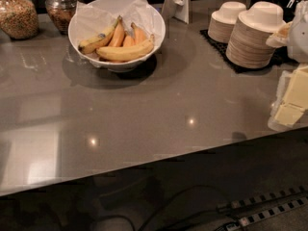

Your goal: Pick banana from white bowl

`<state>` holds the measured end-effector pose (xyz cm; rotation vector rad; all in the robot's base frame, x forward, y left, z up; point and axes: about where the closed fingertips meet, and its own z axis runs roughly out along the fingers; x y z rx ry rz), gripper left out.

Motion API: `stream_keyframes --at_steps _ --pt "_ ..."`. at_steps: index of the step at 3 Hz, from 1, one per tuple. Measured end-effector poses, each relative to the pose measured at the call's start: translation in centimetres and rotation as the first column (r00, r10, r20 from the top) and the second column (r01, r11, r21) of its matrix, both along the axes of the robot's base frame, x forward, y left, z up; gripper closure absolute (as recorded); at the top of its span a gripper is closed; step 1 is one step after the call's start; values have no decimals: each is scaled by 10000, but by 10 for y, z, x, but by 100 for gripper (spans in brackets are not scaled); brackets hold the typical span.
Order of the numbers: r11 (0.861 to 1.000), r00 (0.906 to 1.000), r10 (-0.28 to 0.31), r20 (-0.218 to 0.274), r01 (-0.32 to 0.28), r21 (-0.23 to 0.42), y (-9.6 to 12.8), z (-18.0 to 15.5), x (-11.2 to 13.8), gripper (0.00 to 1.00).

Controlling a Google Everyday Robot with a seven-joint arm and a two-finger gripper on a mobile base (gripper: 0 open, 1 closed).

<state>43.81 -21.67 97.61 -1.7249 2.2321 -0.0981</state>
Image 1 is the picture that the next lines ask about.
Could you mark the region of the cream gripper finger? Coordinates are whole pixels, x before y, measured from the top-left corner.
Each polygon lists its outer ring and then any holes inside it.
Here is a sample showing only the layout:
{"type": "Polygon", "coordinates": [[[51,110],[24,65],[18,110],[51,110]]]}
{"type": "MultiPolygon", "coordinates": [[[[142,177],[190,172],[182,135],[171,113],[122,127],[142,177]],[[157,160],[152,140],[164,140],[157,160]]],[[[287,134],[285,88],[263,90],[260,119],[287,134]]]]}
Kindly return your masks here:
{"type": "Polygon", "coordinates": [[[278,132],[292,129],[307,111],[308,65],[300,64],[293,72],[282,72],[268,127],[278,132]]]}
{"type": "Polygon", "coordinates": [[[272,48],[280,48],[287,45],[289,31],[293,22],[283,25],[277,32],[273,33],[266,40],[266,45],[272,48]]]}

